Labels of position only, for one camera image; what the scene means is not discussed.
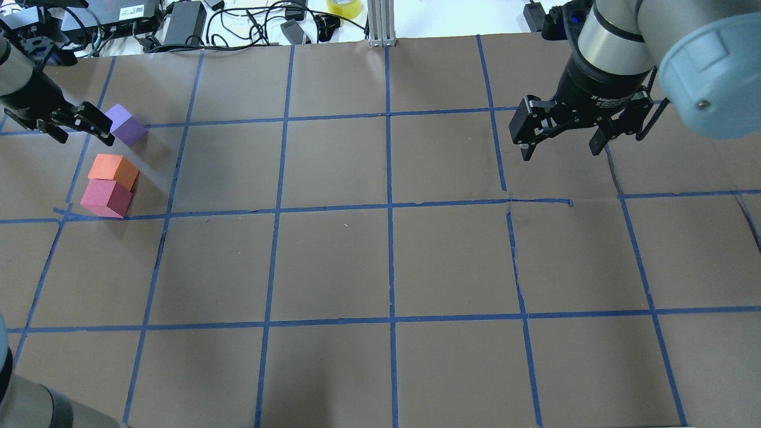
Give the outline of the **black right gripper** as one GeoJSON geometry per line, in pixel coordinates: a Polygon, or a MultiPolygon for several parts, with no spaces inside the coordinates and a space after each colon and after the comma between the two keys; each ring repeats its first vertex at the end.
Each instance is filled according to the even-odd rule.
{"type": "Polygon", "coordinates": [[[588,146],[598,156],[607,144],[621,135],[634,135],[654,106],[643,81],[647,73],[612,75],[579,58],[571,57],[559,86],[549,100],[524,96],[509,124],[513,144],[525,162],[536,146],[568,130],[597,128],[588,146]]]}

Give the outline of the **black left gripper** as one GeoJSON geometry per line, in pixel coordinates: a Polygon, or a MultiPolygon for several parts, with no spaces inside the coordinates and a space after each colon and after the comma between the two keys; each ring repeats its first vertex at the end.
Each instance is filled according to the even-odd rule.
{"type": "Polygon", "coordinates": [[[68,140],[64,127],[95,136],[108,147],[116,140],[111,133],[112,120],[106,114],[90,102],[73,106],[59,85],[41,71],[34,71],[21,89],[3,95],[2,105],[5,113],[24,129],[37,130],[57,143],[68,140]]]}

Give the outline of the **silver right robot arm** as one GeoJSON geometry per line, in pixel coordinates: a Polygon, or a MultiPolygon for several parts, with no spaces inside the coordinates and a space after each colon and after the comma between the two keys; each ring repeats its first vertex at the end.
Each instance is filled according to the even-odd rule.
{"type": "Polygon", "coordinates": [[[709,139],[759,132],[758,1],[570,1],[527,21],[571,55],[555,94],[525,96],[508,126],[525,161],[567,130],[595,128],[595,156],[644,139],[669,105],[709,139]]]}

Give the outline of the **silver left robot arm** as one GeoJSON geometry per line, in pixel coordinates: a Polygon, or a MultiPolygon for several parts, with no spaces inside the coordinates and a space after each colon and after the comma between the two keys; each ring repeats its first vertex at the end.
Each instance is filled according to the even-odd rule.
{"type": "Polygon", "coordinates": [[[88,101],[69,102],[59,84],[44,73],[49,60],[60,53],[46,36],[24,40],[2,22],[1,101],[7,117],[25,130],[49,135],[58,143],[68,140],[67,129],[97,137],[111,147],[112,120],[88,101]]]}

